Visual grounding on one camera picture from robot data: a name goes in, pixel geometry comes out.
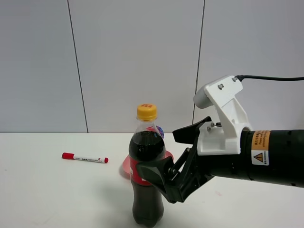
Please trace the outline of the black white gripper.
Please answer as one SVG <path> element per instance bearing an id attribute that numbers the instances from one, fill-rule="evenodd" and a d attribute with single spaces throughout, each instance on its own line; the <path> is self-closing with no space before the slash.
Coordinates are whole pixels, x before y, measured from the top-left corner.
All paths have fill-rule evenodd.
<path id="1" fill-rule="evenodd" d="M 176 162 L 169 156 L 136 165 L 139 176 L 159 191 L 165 191 L 165 198 L 171 203 L 184 202 L 211 180 L 215 176 L 211 170 L 221 158 L 232 158 L 241 153 L 241 139 L 226 141 L 221 122 L 211 122 L 210 116 L 174 130 L 172 134 L 175 142 L 192 147 L 185 149 Z"/>

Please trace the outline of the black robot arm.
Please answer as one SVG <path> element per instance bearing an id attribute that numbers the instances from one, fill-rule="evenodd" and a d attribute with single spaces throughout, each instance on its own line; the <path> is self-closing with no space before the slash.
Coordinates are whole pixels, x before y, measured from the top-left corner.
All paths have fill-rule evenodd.
<path id="1" fill-rule="evenodd" d="M 303 130 L 243 131 L 240 154 L 201 156 L 199 128 L 210 121 L 206 117 L 173 132 L 176 142 L 192 145 L 177 161 L 168 157 L 136 165 L 139 176 L 168 202 L 184 202 L 215 176 L 303 187 Z"/>

